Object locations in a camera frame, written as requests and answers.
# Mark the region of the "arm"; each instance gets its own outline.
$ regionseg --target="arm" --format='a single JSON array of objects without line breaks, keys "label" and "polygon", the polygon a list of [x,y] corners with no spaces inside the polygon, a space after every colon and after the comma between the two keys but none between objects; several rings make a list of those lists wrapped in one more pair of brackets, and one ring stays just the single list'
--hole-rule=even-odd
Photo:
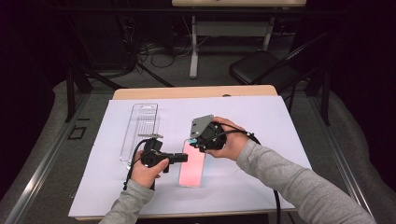
[{"label": "arm", "polygon": [[127,190],[123,190],[120,197],[114,202],[101,224],[107,223],[136,223],[142,207],[154,195],[154,190],[149,189],[159,173],[166,168],[169,160],[160,161],[157,165],[148,168],[142,164],[140,156],[142,151],[136,153],[134,169],[128,181]]},{"label": "arm", "polygon": [[[214,118],[213,121],[244,130],[227,119]],[[232,129],[227,125],[222,128]],[[207,153],[236,161],[247,174],[277,190],[308,223],[375,223],[362,207],[332,183],[272,149],[254,143],[244,134],[228,133],[222,150]]]}]

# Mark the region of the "person's right hand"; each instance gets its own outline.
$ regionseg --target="person's right hand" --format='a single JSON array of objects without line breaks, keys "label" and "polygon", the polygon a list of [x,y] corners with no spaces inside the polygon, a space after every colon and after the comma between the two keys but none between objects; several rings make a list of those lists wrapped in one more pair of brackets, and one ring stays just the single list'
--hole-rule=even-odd
[{"label": "person's right hand", "polygon": [[[230,126],[233,126],[242,131],[245,130],[244,128],[234,124],[229,119],[214,117],[212,119],[212,122],[217,122],[221,124],[221,128],[225,132],[234,130],[234,128]],[[227,142],[225,143],[223,149],[220,150],[208,149],[205,152],[207,154],[212,155],[215,158],[228,158],[230,160],[236,161],[236,159],[238,159],[239,153],[241,153],[247,141],[248,141],[248,137],[243,133],[227,133]]]}]

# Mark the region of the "long sleeve shirt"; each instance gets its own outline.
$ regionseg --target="long sleeve shirt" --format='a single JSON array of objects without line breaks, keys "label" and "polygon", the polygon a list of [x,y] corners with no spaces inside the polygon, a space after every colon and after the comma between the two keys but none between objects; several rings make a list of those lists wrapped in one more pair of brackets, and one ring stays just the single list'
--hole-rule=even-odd
[{"label": "long sleeve shirt", "polygon": [[[236,164],[292,203],[307,223],[375,223],[347,194],[310,169],[286,160],[268,147],[249,140]],[[103,223],[135,223],[138,213],[153,195],[133,180],[114,202]]]}]

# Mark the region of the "red phone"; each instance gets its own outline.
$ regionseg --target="red phone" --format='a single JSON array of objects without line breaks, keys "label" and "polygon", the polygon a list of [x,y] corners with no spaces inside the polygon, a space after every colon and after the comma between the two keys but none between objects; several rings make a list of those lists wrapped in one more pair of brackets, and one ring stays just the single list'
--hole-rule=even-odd
[{"label": "red phone", "polygon": [[199,148],[190,146],[189,140],[184,141],[183,153],[188,154],[189,159],[181,163],[178,184],[182,187],[198,188],[201,185],[206,154],[200,152]]}]

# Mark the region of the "smartphone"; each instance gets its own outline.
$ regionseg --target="smartphone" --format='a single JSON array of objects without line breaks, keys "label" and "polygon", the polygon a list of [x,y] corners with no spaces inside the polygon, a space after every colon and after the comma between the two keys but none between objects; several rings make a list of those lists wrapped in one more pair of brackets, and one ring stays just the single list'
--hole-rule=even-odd
[{"label": "smartphone", "polygon": [[184,141],[183,153],[188,154],[189,159],[181,163],[178,184],[182,187],[198,188],[201,186],[206,154],[200,152],[199,148],[190,146],[189,140]]}]

